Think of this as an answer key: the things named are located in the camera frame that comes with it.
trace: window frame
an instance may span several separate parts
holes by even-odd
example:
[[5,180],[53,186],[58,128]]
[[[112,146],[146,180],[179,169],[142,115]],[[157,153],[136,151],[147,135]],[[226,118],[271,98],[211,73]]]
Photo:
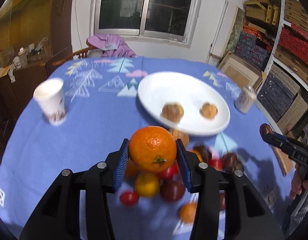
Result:
[[147,10],[149,5],[149,0],[144,0],[142,15],[141,15],[141,23],[140,29],[99,29],[99,16],[100,16],[100,8],[101,8],[101,0],[96,0],[95,6],[95,17],[94,17],[94,34],[117,34],[124,37],[131,38],[150,38],[152,41],[163,40],[163,41],[172,41],[181,45],[190,46],[192,43],[198,13],[201,6],[202,0],[191,0],[189,15],[187,17],[185,32],[183,36],[175,35],[171,33],[163,33],[156,31],[147,31],[145,30],[145,23],[147,17]]

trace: window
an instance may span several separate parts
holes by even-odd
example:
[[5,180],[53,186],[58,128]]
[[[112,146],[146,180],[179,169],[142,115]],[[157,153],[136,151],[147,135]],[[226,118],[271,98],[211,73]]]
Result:
[[97,0],[95,33],[145,36],[187,43],[200,0]]

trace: paper cup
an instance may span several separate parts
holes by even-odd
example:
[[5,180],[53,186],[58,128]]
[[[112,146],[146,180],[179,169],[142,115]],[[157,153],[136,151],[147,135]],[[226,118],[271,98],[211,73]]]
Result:
[[68,114],[63,85],[61,78],[51,78],[42,82],[34,91],[33,98],[52,125],[63,123]]

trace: wooden cabinet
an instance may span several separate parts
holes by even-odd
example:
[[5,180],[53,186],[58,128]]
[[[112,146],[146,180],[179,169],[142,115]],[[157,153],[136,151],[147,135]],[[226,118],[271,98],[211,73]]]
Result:
[[0,78],[0,94],[8,101],[11,115],[17,119],[32,98],[33,91],[54,70],[52,62],[72,53],[72,0],[6,0],[0,9],[0,67],[11,64],[21,47],[35,46],[43,39],[44,51],[28,67]]

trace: window glass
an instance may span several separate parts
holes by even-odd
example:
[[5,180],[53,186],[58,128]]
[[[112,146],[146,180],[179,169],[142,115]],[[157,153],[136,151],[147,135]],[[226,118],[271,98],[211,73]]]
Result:
[[150,0],[145,30],[184,35],[191,0]]
[[144,0],[102,0],[100,29],[139,29]]

